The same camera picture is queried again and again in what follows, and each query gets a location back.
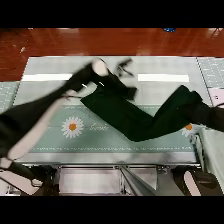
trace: brown wooden surface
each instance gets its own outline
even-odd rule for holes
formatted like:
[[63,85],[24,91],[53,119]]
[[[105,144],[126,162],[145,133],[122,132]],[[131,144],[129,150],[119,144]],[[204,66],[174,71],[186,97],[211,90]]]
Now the brown wooden surface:
[[224,29],[0,29],[0,81],[20,80],[30,56],[66,55],[224,57]]

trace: green fabric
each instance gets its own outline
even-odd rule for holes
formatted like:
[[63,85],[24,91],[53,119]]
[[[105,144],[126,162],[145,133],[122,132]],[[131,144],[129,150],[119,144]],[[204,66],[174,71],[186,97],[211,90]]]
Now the green fabric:
[[178,108],[181,105],[201,102],[195,91],[180,86],[161,106],[154,117],[140,110],[122,96],[98,86],[82,103],[92,112],[122,132],[128,139],[138,142],[176,132],[188,125]]

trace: flower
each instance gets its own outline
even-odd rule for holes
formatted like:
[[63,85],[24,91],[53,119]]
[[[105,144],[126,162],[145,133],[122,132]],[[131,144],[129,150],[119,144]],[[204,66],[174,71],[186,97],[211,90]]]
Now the flower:
[[83,130],[83,127],[84,125],[81,119],[78,117],[69,117],[65,122],[63,122],[61,130],[64,132],[63,135],[65,135],[66,138],[75,138],[82,134],[81,131]]
[[199,129],[201,127],[195,124],[189,124],[186,127],[184,127],[182,129],[182,135],[184,135],[185,137],[189,137],[191,135],[195,135],[198,133]]

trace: table top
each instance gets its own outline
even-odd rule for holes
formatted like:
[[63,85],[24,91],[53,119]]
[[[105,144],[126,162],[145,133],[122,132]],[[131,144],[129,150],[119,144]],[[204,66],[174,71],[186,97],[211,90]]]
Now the table top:
[[[118,63],[127,58],[125,56],[99,57],[107,63],[112,72]],[[26,77],[33,75],[35,76],[33,80],[40,80],[43,74],[45,74],[44,77],[53,77],[54,74],[64,77],[64,74],[72,74],[93,58],[95,57],[29,58],[14,105],[37,99],[50,93],[64,82],[63,80],[25,81]],[[127,66],[127,70],[132,72],[134,77],[124,76],[121,81],[127,86],[138,88],[139,91],[132,103],[150,115],[154,115],[180,85],[197,91],[203,101],[211,105],[208,90],[195,57],[133,56],[131,58],[133,62]],[[147,77],[152,77],[152,75],[158,77],[158,75],[165,74],[166,77],[178,77],[179,81],[139,81],[139,74],[147,74]],[[186,82],[184,77],[188,77],[189,82]],[[95,88],[96,85],[91,84],[78,95],[86,96]],[[77,117],[84,122],[82,134],[72,139],[66,138],[61,130],[63,122],[70,117]],[[95,127],[104,128],[99,130],[94,129]],[[193,146],[188,138],[182,135],[182,130],[156,139],[132,142],[75,98],[65,101],[35,148],[18,161],[62,164],[172,164],[195,163],[196,157]]]

